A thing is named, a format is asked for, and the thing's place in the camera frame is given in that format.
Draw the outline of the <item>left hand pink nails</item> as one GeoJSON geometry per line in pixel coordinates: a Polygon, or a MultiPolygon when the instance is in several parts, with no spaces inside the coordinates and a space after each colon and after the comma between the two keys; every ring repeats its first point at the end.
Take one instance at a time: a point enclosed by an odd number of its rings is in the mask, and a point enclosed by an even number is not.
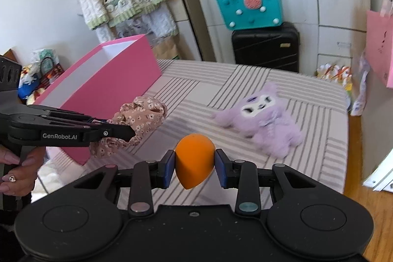
{"type": "Polygon", "coordinates": [[[1,193],[15,197],[23,197],[30,193],[35,187],[35,180],[44,163],[45,154],[46,147],[37,147],[20,164],[15,154],[1,146],[1,163],[17,166],[1,178],[1,193]]]}

